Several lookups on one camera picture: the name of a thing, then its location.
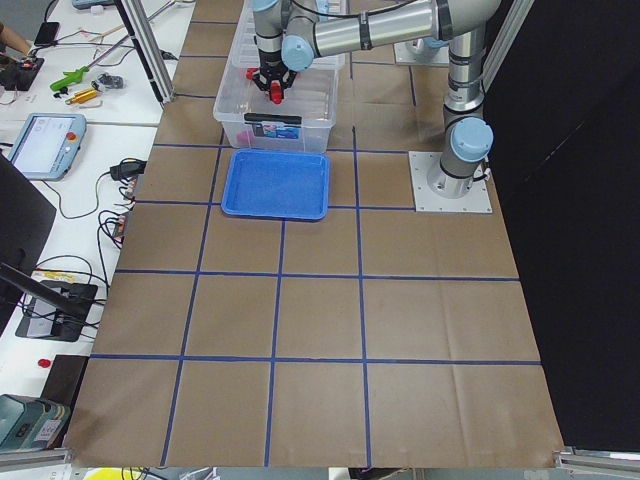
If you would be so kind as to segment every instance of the tablet screen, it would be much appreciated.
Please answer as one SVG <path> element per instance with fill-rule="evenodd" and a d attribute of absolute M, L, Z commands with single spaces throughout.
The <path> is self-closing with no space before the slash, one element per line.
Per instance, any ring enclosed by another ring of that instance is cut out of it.
<path fill-rule="evenodd" d="M 21 172 L 48 173 L 71 128 L 70 117 L 34 117 L 13 163 Z"/>

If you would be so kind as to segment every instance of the monitor stand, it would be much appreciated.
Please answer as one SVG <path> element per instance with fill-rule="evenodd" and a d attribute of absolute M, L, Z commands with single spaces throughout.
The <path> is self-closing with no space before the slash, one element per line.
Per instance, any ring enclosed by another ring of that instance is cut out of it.
<path fill-rule="evenodd" d="M 52 280 L 44 280 L 40 283 L 81 306 L 82 311 L 74 312 L 71 317 L 44 300 L 33 298 L 24 308 L 27 314 L 23 315 L 16 330 L 16 336 L 35 340 L 77 341 L 84 328 L 81 324 L 87 320 L 98 286 Z M 41 319 L 38 315 L 48 316 L 46 319 Z"/>

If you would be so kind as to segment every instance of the red object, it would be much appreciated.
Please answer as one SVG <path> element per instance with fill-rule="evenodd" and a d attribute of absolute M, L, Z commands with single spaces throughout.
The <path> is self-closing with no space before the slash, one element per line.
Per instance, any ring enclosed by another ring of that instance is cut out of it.
<path fill-rule="evenodd" d="M 271 91 L 269 92 L 269 96 L 271 97 L 271 101 L 276 105 L 280 105 L 282 103 L 283 97 L 280 82 L 276 82 L 275 80 L 271 82 Z"/>
<path fill-rule="evenodd" d="M 247 77 L 247 80 L 252 80 L 253 79 L 253 74 L 256 73 L 258 70 L 260 70 L 259 68 L 256 67 L 252 67 L 252 68 L 247 68 L 247 71 L 245 72 L 245 77 Z"/>

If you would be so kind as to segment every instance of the tablet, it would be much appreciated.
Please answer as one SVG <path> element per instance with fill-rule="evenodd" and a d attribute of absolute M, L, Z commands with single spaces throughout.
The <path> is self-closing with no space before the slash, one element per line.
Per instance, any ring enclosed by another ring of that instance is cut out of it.
<path fill-rule="evenodd" d="M 30 180 L 60 180 L 71 168 L 86 129 L 83 115 L 32 113 L 9 160 Z"/>

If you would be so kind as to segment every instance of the label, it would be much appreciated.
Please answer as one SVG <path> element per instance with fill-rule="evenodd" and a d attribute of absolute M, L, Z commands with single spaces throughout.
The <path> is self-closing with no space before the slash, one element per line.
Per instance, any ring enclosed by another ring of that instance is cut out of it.
<path fill-rule="evenodd" d="M 47 420 L 36 435 L 34 442 L 48 442 L 58 431 L 62 420 Z"/>
<path fill-rule="evenodd" d="M 300 138 L 300 127 L 286 125 L 281 122 L 261 122 L 251 125 L 256 137 L 281 138 L 297 140 Z"/>

